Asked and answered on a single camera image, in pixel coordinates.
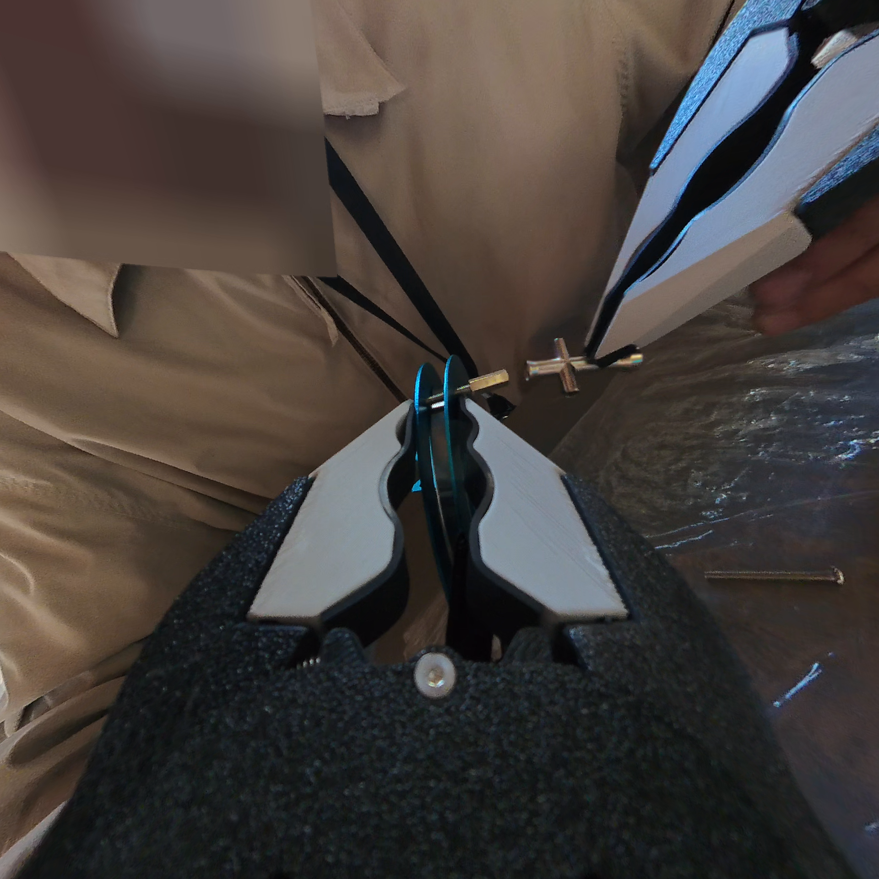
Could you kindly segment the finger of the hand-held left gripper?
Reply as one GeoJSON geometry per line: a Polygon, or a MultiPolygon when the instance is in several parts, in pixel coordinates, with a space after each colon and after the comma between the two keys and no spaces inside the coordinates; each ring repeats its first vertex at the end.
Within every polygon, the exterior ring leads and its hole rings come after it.
{"type": "Polygon", "coordinates": [[[778,25],[749,38],[713,87],[672,149],[653,170],[632,218],[608,287],[593,321],[586,353],[594,354],[626,290],[664,258],[685,226],[738,182],[758,147],[728,138],[775,92],[797,58],[788,28],[778,25]]]}
{"type": "Polygon", "coordinates": [[[625,292],[594,360],[617,360],[796,258],[877,194],[878,35],[819,71],[778,139],[625,292]]]}

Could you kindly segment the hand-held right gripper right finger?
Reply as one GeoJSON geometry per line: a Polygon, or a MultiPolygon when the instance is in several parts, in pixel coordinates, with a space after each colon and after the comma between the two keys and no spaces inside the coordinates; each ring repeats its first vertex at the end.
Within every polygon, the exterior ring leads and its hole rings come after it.
{"type": "Polygon", "coordinates": [[[486,660],[522,629],[629,616],[562,471],[473,402],[467,448],[479,470],[468,536],[456,546],[449,643],[486,660]]]}

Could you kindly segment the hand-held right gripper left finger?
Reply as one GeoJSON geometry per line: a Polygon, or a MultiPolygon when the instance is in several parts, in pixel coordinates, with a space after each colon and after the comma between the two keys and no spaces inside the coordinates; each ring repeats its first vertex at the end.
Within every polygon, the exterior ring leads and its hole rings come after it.
{"type": "Polygon", "coordinates": [[[397,508],[417,478],[406,401],[324,462],[253,600],[249,621],[355,632],[369,646],[409,596],[397,508]]]}

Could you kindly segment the blue metal disc assembly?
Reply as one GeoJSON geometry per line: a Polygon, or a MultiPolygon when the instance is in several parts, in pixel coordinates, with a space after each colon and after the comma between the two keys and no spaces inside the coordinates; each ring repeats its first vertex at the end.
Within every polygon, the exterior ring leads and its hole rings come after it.
{"type": "Polygon", "coordinates": [[[415,442],[423,507],[446,599],[453,595],[455,552],[468,536],[480,488],[467,448],[475,425],[456,390],[467,382],[462,361],[450,357],[437,371],[424,363],[415,381],[415,442]]]}

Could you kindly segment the silver cross wrench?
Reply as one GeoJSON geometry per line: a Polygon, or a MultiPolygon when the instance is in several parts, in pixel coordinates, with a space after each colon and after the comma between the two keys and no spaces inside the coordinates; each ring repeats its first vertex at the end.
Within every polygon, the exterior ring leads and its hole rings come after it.
{"type": "Polygon", "coordinates": [[[526,381],[544,376],[557,376],[562,383],[562,390],[566,396],[578,393],[578,372],[602,371],[610,368],[630,369],[636,368],[643,363],[643,354],[634,349],[629,355],[618,358],[602,367],[585,356],[573,356],[563,338],[554,339],[555,357],[549,359],[527,360],[525,363],[524,377],[526,381]]]}

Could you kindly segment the person's left hand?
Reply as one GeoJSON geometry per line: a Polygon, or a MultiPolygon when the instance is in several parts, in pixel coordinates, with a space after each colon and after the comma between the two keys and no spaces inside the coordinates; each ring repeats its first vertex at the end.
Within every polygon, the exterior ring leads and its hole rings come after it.
{"type": "Polygon", "coordinates": [[[878,200],[870,200],[806,251],[750,286],[753,324],[780,335],[878,295],[878,200]]]}

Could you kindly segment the long steel screw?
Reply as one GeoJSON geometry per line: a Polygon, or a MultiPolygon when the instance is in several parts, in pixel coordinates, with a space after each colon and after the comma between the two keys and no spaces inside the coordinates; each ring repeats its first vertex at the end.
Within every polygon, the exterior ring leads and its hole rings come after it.
{"type": "Polygon", "coordinates": [[[819,583],[841,586],[845,583],[842,570],[829,567],[822,570],[705,570],[707,581],[737,581],[747,583],[819,583]]]}

